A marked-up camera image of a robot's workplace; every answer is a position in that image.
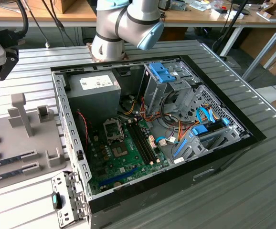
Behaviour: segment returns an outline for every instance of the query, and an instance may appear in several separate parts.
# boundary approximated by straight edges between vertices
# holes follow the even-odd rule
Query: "floor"
[[[65,29],[70,39],[72,40],[70,41],[64,35],[64,43],[66,46],[73,46],[73,44],[75,46],[83,45],[82,31],[79,27],[66,27]],[[196,35],[194,33],[194,28],[188,28],[185,35],[185,40],[198,40],[200,42],[207,44],[209,47],[211,47],[214,41],[216,41],[216,39],[220,37],[220,29],[221,28],[213,28],[212,31],[209,33],[208,37],[205,38],[203,36]],[[50,47],[63,46],[61,35],[56,27],[43,27],[42,30],[50,42]],[[95,35],[95,29],[87,28],[86,34],[89,38],[93,38]],[[20,49],[32,49],[32,48],[45,47],[45,39],[41,36],[39,29],[36,27],[29,28],[29,31],[27,33],[27,36],[25,37],[25,40],[26,40],[26,43],[21,45],[19,47]],[[245,72],[245,70],[253,61],[253,58],[250,57],[245,52],[243,52],[241,49],[231,49],[228,55],[231,56],[233,59],[235,59],[236,62],[241,66],[241,69],[235,69],[240,75],[242,75]],[[263,87],[272,86],[276,84],[276,76],[271,74],[269,71],[265,71],[265,72],[263,71],[264,71],[264,68],[261,65],[259,65],[255,69],[253,74],[251,74],[250,78],[253,78],[259,74],[262,75],[251,82],[251,85],[254,88],[263,88]]]

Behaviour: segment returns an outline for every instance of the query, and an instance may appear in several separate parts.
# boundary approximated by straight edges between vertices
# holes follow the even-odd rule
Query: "table leg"
[[[270,50],[270,48],[275,44],[276,42],[276,33],[272,36],[272,38],[269,40],[269,42],[265,45],[265,47],[261,50],[261,52],[257,55],[255,60],[251,63],[251,65],[247,68],[245,73],[243,74],[242,78],[245,80],[248,78],[250,73],[256,68],[256,66],[260,63],[264,55]]]
[[[228,52],[232,48],[233,44],[235,43],[235,41],[239,37],[242,29],[243,29],[243,27],[241,27],[241,26],[235,28],[234,32],[232,33],[231,37],[229,38],[228,42],[226,43],[225,47],[223,48],[220,56],[226,56],[228,54]]]
[[[268,59],[268,61],[265,63],[265,65],[263,65],[263,67],[264,67],[265,69],[267,69],[267,68],[272,64],[272,62],[273,62],[274,60],[276,60],[276,52],[271,56],[270,59]]]

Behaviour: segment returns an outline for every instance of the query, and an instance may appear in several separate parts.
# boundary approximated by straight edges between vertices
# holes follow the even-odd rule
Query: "red wire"
[[[83,115],[81,112],[77,111],[77,113],[82,117],[82,119],[84,120],[84,123],[85,123],[85,131],[86,131],[86,147],[85,147],[85,150],[86,150],[86,152],[87,152],[87,144],[88,144],[88,127],[87,127],[87,121],[86,121],[84,115]]]

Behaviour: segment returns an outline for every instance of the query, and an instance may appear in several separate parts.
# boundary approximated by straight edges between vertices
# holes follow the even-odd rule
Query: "slotted aluminum table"
[[[106,228],[276,228],[276,110],[197,41],[159,42],[147,52],[126,45],[126,50],[131,59],[189,55],[267,139],[223,172]],[[25,93],[27,110],[46,104],[57,113],[50,67],[91,61],[86,47],[20,51],[19,63],[0,85],[0,116],[7,115],[10,94],[19,92]],[[59,131],[65,145],[60,126]],[[58,229],[50,196],[50,178],[57,173],[0,189],[0,229]],[[85,229],[87,223],[70,228]]]

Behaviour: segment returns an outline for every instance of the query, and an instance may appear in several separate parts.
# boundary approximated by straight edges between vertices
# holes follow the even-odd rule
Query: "metal bracket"
[[[59,193],[62,208],[57,211],[60,228],[87,216],[87,203],[77,173],[62,172],[51,179],[53,191]]]

